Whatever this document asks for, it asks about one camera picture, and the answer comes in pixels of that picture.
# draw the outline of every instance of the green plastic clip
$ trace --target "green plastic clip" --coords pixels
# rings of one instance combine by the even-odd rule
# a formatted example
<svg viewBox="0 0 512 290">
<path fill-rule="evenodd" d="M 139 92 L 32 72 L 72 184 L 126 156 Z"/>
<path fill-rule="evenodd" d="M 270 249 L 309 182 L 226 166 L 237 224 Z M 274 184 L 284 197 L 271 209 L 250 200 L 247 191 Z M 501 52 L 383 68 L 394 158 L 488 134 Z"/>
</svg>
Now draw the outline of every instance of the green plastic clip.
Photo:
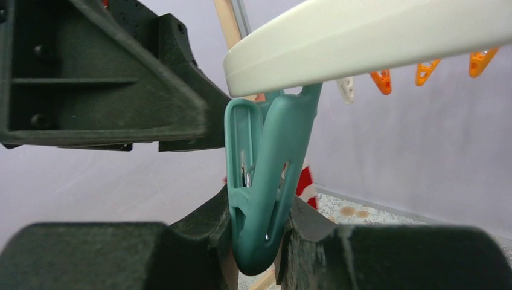
<svg viewBox="0 0 512 290">
<path fill-rule="evenodd" d="M 271 92 L 265 102 L 235 99 L 226 107 L 232 247 L 246 275 L 267 270 L 277 255 L 321 89 L 320 83 L 304 86 L 297 95 Z"/>
</svg>

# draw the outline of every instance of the striped cloth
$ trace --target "striped cloth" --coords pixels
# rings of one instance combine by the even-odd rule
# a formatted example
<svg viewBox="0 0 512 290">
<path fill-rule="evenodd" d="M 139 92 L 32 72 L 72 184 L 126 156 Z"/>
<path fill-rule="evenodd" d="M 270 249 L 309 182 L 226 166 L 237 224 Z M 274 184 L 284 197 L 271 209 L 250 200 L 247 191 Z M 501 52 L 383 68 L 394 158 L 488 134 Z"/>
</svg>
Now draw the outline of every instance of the striped cloth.
<svg viewBox="0 0 512 290">
<path fill-rule="evenodd" d="M 299 177 L 299 183 L 297 184 L 297 190 L 295 190 L 295 194 L 299 196 L 303 201 L 306 201 L 315 210 L 318 209 L 316 201 L 316 189 L 315 185 L 313 184 L 313 176 L 311 174 L 311 170 L 309 169 L 309 164 L 306 160 L 304 160 L 304 164 L 302 165 L 302 172 L 301 176 Z"/>
</svg>

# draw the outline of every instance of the speckled floor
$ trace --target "speckled floor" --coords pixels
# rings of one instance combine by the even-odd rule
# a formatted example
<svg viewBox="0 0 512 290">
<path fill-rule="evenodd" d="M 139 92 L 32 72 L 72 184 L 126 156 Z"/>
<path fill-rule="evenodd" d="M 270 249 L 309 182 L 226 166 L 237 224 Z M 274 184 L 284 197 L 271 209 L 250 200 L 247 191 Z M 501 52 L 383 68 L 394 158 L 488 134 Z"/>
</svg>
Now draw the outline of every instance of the speckled floor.
<svg viewBox="0 0 512 290">
<path fill-rule="evenodd" d="M 318 210 L 329 219 L 338 224 L 425 224 L 424 222 L 400 216 L 387 211 L 378 210 L 371 207 L 365 207 L 355 202 L 346 201 L 329 195 L 318 195 Z M 512 247 L 501 245 L 504 254 L 508 257 L 509 264 L 512 266 Z M 239 290 L 249 290 L 262 275 L 248 277 L 240 274 L 238 279 Z M 280 289 L 280 286 L 271 286 L 270 290 Z"/>
</svg>

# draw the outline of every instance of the brown stain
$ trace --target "brown stain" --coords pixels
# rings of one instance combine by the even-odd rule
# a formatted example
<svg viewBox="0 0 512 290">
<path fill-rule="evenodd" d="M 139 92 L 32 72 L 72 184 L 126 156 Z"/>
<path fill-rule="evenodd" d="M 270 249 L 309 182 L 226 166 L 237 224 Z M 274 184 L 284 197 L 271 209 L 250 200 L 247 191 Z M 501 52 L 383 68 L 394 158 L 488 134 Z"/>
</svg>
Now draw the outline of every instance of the brown stain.
<svg viewBox="0 0 512 290">
<path fill-rule="evenodd" d="M 366 210 L 360 210 L 357 212 L 357 217 L 359 218 L 367 218 L 370 214 Z"/>
<path fill-rule="evenodd" d="M 339 212 L 344 216 L 351 216 L 356 213 L 356 209 L 353 207 L 342 207 Z"/>
</svg>

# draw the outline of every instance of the orange clothespin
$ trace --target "orange clothespin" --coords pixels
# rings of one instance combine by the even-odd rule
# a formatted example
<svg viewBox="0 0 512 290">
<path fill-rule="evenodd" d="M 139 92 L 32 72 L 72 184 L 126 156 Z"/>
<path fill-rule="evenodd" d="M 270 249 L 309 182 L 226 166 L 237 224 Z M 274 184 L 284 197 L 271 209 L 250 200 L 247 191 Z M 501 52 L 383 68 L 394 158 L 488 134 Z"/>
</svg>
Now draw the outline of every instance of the orange clothespin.
<svg viewBox="0 0 512 290">
<path fill-rule="evenodd" d="M 370 76 L 382 94 L 389 95 L 391 93 L 391 75 L 388 69 L 380 71 L 380 74 L 377 71 L 371 72 Z"/>
<path fill-rule="evenodd" d="M 432 62 L 428 62 L 428 65 L 424 65 L 423 63 L 418 63 L 418 67 L 416 69 L 416 85 L 423 86 L 423 84 L 429 79 L 432 71 L 435 70 L 435 67 L 439 64 L 440 59 L 436 59 Z"/>
<path fill-rule="evenodd" d="M 480 76 L 484 72 L 487 65 L 491 62 L 493 57 L 496 55 L 498 49 L 499 47 L 495 47 L 488 51 L 484 51 L 484 53 L 480 53 L 480 51 L 471 53 L 469 55 L 469 76 Z"/>
</svg>

